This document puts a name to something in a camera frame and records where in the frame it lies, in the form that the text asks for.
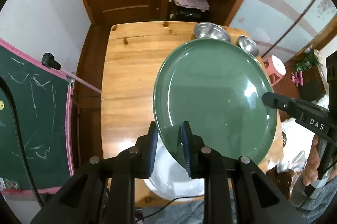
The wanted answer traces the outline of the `person's right hand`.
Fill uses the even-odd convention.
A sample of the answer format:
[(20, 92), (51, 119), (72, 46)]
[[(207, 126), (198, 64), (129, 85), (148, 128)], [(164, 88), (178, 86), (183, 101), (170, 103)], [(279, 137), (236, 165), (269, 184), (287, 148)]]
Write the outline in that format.
[(310, 155), (308, 157), (306, 167), (303, 171), (303, 184), (308, 186), (318, 178), (318, 167), (320, 164), (320, 156), (318, 152), (319, 137), (314, 136), (312, 140)]

